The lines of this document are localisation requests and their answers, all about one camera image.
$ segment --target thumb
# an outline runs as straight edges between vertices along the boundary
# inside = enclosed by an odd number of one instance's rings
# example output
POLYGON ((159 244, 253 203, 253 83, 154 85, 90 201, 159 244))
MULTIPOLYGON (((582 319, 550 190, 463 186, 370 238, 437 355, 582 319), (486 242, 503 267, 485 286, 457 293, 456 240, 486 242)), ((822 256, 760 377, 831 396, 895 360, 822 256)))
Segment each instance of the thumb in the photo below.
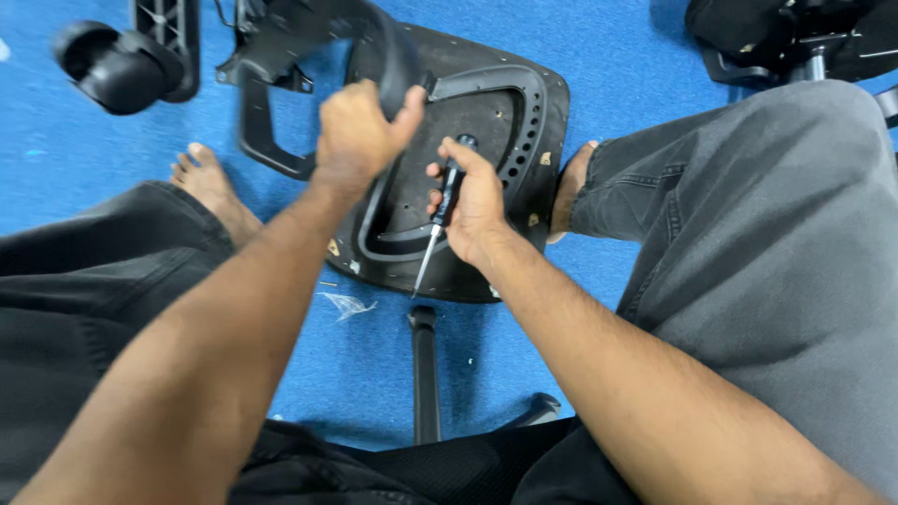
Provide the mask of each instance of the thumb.
POLYGON ((391 124, 392 138, 397 149, 402 149, 414 137, 418 125, 424 119, 424 100, 427 90, 421 86, 411 86, 405 93, 405 103, 391 124))
POLYGON ((468 147, 455 142, 451 137, 443 139, 442 148, 468 175, 475 177, 496 176, 496 169, 483 156, 468 147))

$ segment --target foot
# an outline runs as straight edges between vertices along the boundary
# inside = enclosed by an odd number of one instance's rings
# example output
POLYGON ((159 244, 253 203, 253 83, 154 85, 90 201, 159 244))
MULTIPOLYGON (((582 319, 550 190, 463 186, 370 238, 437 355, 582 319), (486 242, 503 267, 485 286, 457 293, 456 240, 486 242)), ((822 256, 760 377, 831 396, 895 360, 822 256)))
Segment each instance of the foot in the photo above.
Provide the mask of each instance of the foot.
POLYGON ((212 149, 194 142, 188 150, 197 162, 184 153, 179 154, 178 163, 172 164, 174 174, 169 181, 215 214, 231 235, 234 246, 242 248, 262 228, 261 221, 237 199, 212 149))
POLYGON ((577 199, 580 188, 586 184, 586 168, 593 151, 599 146, 595 140, 590 140, 575 155, 561 176, 558 195, 555 197, 555 208, 552 210, 552 224, 549 228, 549 239, 546 244, 555 244, 570 231, 570 210, 577 199))

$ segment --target jeans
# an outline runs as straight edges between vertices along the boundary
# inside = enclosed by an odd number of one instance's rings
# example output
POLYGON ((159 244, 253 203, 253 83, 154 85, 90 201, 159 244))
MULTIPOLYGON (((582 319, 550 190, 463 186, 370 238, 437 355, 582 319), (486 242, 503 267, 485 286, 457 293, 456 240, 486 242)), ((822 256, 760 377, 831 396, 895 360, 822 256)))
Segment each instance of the jeans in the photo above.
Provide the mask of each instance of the jeans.
MULTIPOLYGON (((793 84, 607 141, 570 227, 642 243, 621 317, 898 500, 898 169, 869 94, 793 84)), ((0 239, 0 501, 128 340, 232 253, 161 182, 0 239)), ((558 501, 639 503, 583 428, 515 496, 558 501)))

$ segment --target screwdriver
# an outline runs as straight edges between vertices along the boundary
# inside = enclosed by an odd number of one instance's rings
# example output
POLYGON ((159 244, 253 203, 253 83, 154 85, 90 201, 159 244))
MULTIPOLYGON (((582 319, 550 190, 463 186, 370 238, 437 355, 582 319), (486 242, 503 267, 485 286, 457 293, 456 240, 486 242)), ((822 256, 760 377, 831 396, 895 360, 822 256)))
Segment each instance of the screwdriver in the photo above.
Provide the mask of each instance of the screwdriver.
MULTIPOLYGON (((477 151, 477 138, 473 135, 463 133, 455 139, 462 146, 468 147, 473 151, 477 151)), ((427 271, 427 264, 430 263, 430 256, 434 253, 436 241, 440 238, 444 228, 449 226, 452 221, 452 214, 455 211, 455 204, 458 203, 459 193, 462 191, 462 182, 467 173, 458 165, 458 162, 451 157, 446 159, 446 165, 443 169, 443 187, 440 192, 443 193, 443 201, 436 208, 436 212, 430 217, 430 222, 434 224, 430 230, 430 245, 427 246, 427 252, 424 253, 424 261, 421 262, 421 270, 418 271, 418 280, 415 281, 415 292, 412 298, 418 295, 421 289, 421 280, 424 279, 424 272, 427 271)))

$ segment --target floor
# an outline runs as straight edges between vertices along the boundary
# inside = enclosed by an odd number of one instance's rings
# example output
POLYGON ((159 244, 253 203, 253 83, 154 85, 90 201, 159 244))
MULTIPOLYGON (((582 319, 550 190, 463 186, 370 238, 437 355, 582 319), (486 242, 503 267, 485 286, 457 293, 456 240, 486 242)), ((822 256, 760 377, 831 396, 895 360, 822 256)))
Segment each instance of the floor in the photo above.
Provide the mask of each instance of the floor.
MULTIPOLYGON (((565 76, 572 97, 565 159, 588 140, 617 137, 744 96, 708 80, 683 31, 685 0, 377 3, 400 21, 509 50, 565 76)), ((0 234, 68 217, 143 179, 166 178, 169 162, 195 140, 216 150, 239 196, 263 220, 302 190, 302 183, 237 150, 236 92, 210 78, 233 50, 233 37, 219 23, 212 0, 201 4, 204 83, 198 96, 120 118, 75 93, 49 48, 53 34, 74 20, 126 29, 126 2, 48 0, 40 8, 27 0, 0 3, 0 234)), ((224 4, 230 13, 231 0, 224 4)), ((339 86, 343 60, 335 47, 305 62, 316 78, 312 98, 276 93, 280 143, 296 152, 311 150, 316 105, 339 86)), ((878 92, 896 82, 898 73, 892 73, 863 85, 878 92)), ((635 244, 570 236, 547 256, 615 307, 637 253, 635 244)), ((321 280, 338 284, 320 285, 321 293, 377 305, 337 322, 338 308, 316 296, 269 415, 307 423, 328 439, 356 447, 409 445, 412 362, 405 314, 413 302, 328 269, 321 280)), ((573 415, 504 306, 435 305, 441 315, 446 438, 493 430, 522 412, 538 391, 556 395, 563 415, 573 415)))

